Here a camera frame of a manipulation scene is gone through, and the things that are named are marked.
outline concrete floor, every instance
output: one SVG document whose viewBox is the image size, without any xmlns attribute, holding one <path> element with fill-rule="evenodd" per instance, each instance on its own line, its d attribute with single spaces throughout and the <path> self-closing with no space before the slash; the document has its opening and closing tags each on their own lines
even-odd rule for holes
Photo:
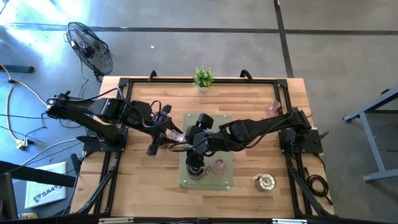
<svg viewBox="0 0 398 224">
<path fill-rule="evenodd" d="M 398 3 L 393 0 L 280 0 L 280 6 L 286 29 L 398 28 L 395 13 Z M 0 15 L 0 23 L 65 25 L 70 21 L 116 27 L 278 28 L 272 0 L 10 0 Z M 0 62 L 34 66 L 34 74 L 12 76 L 30 85 L 42 98 L 67 90 L 77 95 L 83 83 L 80 61 L 64 42 L 63 33 L 0 29 Z M 149 75 L 151 70 L 162 76 L 193 75 L 195 67 L 204 65 L 211 67 L 217 76 L 237 76 L 243 68 L 254 77 L 287 76 L 279 34 L 96 34 L 109 45 L 113 55 L 111 75 Z M 315 125 L 330 132 L 323 140 L 324 160 L 335 212 L 341 217 L 398 222 L 398 178 L 372 184 L 362 181 L 363 174 L 377 171 L 371 148 L 359 121 L 345 124 L 341 119 L 377 98 L 381 91 L 397 85 L 397 41 L 396 35 L 287 35 L 294 77 L 305 80 Z M 90 77 L 84 96 L 93 96 L 100 84 L 85 65 L 83 68 L 85 77 Z M 8 84 L 0 84 L 0 105 L 5 105 L 7 91 Z M 40 116 L 45 109 L 20 86 L 15 88 L 11 101 L 10 114 Z M 39 127 L 40 120 L 12 118 L 12 124 L 16 131 L 27 133 Z M 46 144 L 29 146 L 26 151 L 15 149 L 8 131 L 0 129 L 3 136 L 0 159 L 22 163 L 46 146 L 85 133 L 84 128 L 65 129 L 51 119 L 45 124 L 48 129 L 32 136 Z M 0 125 L 6 126 L 4 118 L 0 119 Z M 81 147 L 77 146 L 34 166 L 80 151 Z M 386 157 L 391 166 L 398 167 L 398 153 Z"/>
</svg>

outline wooden tabletop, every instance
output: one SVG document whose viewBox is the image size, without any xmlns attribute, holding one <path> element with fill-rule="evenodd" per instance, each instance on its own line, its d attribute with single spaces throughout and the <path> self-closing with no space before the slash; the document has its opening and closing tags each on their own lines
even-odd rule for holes
<svg viewBox="0 0 398 224">
<path fill-rule="evenodd" d="M 105 77 L 101 92 L 116 87 L 121 77 Z M 288 78 L 292 106 L 310 115 L 311 110 L 302 78 Z M 112 98 L 116 92 L 104 97 Z M 151 103 L 159 100 L 172 105 L 173 122 L 182 127 L 184 114 L 229 114 L 232 119 L 267 118 L 265 108 L 275 101 L 270 84 L 215 83 L 207 93 L 198 92 L 191 83 L 135 83 L 131 99 Z M 268 134 L 254 148 L 234 153 L 234 187 L 230 190 L 183 190 L 178 185 L 179 154 L 159 149 L 147 156 L 151 137 L 129 130 L 127 147 L 122 154 L 113 202 L 113 217 L 293 217 L 292 199 L 284 155 L 276 133 Z M 81 166 L 71 212 L 77 211 L 98 185 L 103 152 L 88 156 Z M 303 154 L 303 164 L 310 174 L 325 177 L 322 163 L 311 154 Z M 276 187 L 259 192 L 251 179 L 270 173 Z M 300 208 L 304 211 L 302 192 L 297 187 Z M 333 213 L 325 198 L 317 197 Z"/>
</svg>

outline white cable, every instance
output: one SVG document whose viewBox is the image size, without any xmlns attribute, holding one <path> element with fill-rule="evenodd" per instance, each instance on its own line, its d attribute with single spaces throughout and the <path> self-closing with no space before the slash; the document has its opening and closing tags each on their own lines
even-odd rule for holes
<svg viewBox="0 0 398 224">
<path fill-rule="evenodd" d="M 54 145 L 51 145 L 51 146 L 49 146 L 49 147 L 46 147 L 43 151 L 39 152 L 39 153 L 36 154 L 34 157 L 32 157 L 32 158 L 26 160 L 23 164 L 21 164 L 21 166 L 24 166 L 25 164 L 27 164 L 28 162 L 32 161 L 34 158 L 36 158 L 37 156 L 39 156 L 41 153 L 47 151 L 48 149 L 51 149 L 51 148 L 54 147 L 54 146 L 58 146 L 59 144 L 66 143 L 66 142 L 71 142 L 71 141 L 76 141 L 76 140 L 77 140 L 77 139 L 69 139 L 69 140 L 65 140 L 65 141 L 62 141 L 62 142 L 55 143 Z"/>
</svg>

